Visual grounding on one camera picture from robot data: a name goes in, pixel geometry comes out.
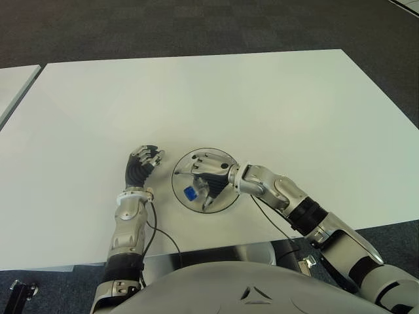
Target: white table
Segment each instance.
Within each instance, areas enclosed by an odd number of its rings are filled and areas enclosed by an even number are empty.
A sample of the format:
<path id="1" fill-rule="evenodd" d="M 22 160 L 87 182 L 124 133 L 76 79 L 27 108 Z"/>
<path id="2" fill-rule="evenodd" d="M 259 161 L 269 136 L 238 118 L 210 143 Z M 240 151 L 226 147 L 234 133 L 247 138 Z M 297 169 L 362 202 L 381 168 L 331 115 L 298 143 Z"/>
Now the white table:
<path id="1" fill-rule="evenodd" d="M 288 175 L 353 228 L 418 218 L 419 130 L 341 50 L 55 63 L 0 132 L 0 268 L 104 261 L 144 143 L 166 150 L 147 186 L 182 251 L 283 238 L 246 195 L 210 215 L 176 200 L 200 147 Z M 157 233 L 150 255 L 174 252 Z"/>
<path id="2" fill-rule="evenodd" d="M 0 69 L 0 125 L 40 69 L 39 65 Z"/>

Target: floor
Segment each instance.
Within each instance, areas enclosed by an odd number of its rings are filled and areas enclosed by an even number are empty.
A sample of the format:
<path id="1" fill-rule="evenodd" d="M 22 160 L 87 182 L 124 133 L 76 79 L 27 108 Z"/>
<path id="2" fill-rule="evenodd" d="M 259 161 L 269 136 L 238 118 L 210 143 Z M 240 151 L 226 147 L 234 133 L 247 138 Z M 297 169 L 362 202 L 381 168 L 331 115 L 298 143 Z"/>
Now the floor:
<path id="1" fill-rule="evenodd" d="M 328 48 L 343 49 L 419 127 L 419 19 L 387 0 L 1 2 L 0 68 Z M 360 233 L 387 263 L 419 277 L 419 220 Z M 303 255 L 312 252 L 298 243 Z M 0 309 L 19 278 L 40 286 L 24 313 L 88 313 L 101 271 L 101 266 L 76 266 L 72 273 L 2 271 Z M 321 267 L 313 274 L 332 283 Z"/>

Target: robotic arm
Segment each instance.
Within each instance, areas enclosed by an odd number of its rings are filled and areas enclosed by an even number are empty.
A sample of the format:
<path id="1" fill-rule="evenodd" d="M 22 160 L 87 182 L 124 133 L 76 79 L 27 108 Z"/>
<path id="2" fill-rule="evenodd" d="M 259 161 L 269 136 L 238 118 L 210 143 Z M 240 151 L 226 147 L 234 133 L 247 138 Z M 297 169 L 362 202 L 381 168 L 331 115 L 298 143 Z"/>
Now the robotic arm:
<path id="1" fill-rule="evenodd" d="M 395 266 L 384 265 L 366 239 L 321 208 L 291 179 L 263 166 L 235 164 L 223 169 L 215 160 L 209 154 L 199 156 L 191 174 L 211 177 L 224 187 L 233 184 L 238 193 L 251 194 L 275 210 L 320 250 L 321 263 L 344 290 L 393 313 L 419 313 L 419 280 Z"/>
<path id="2" fill-rule="evenodd" d="M 153 191 L 144 190 L 144 184 L 163 154 L 157 147 L 142 146 L 128 159 L 126 188 L 117 198 L 116 229 L 91 314 L 201 313 L 192 308 L 208 309 L 208 313 L 323 313 L 318 311 L 322 306 L 327 311 L 327 304 L 337 308 L 341 302 L 347 302 L 341 309 L 352 303 L 356 304 L 355 311 L 364 309 L 357 313 L 382 313 L 386 309 L 398 314 L 419 314 L 419 280 L 395 266 L 385 265 L 367 240 L 321 208 L 291 179 L 263 166 L 239 165 L 209 153 L 193 156 L 195 161 L 190 168 L 175 171 L 206 183 L 208 194 L 203 209 L 211 206 L 229 184 L 237 193 L 259 198 L 320 250 L 322 264 L 344 290 L 384 309 L 340 289 L 319 285 L 296 272 L 243 262 L 183 268 L 140 291 L 143 257 L 148 247 L 144 248 L 145 206 L 153 206 Z"/>
<path id="3" fill-rule="evenodd" d="M 144 184 L 163 155 L 164 150 L 158 151 L 156 146 L 143 145 L 135 149 L 128 158 L 126 188 L 117 197 L 115 232 L 91 313 L 107 313 L 141 289 L 139 280 L 142 279 L 143 258 L 146 253 L 145 205 L 153 201 L 153 191 L 150 188 L 144 190 Z"/>

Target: black connector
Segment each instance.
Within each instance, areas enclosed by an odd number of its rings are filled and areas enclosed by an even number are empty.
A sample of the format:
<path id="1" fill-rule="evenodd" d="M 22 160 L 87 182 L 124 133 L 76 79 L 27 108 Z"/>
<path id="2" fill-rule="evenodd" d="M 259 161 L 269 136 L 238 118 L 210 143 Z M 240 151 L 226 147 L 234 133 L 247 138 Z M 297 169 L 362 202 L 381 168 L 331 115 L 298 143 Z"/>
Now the black connector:
<path id="1" fill-rule="evenodd" d="M 319 203 L 307 197 L 291 212 L 287 220 L 292 229 L 297 230 L 302 235 L 309 234 L 327 216 Z"/>

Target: silver robot arm segment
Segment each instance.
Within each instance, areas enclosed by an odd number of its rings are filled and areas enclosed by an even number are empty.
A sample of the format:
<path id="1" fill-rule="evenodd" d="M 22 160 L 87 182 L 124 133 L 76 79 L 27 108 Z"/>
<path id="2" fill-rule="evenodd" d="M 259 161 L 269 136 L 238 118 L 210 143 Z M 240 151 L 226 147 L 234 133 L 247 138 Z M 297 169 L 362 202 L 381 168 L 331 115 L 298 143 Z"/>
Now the silver robot arm segment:
<path id="1" fill-rule="evenodd" d="M 393 313 L 419 311 L 419 280 L 395 266 L 384 265 L 366 239 L 321 208 L 291 179 L 263 166 L 246 164 L 233 165 L 228 181 L 237 192 L 265 202 L 319 249 L 323 266 L 344 290 Z"/>
<path id="2" fill-rule="evenodd" d="M 147 222 L 145 204 L 153 201 L 153 191 L 144 190 L 144 183 L 163 155 L 164 151 L 157 151 L 156 146 L 143 145 L 128 158 L 126 188 L 117 197 L 115 232 L 90 313 L 108 313 L 141 289 L 139 279 L 144 267 L 144 227 Z"/>

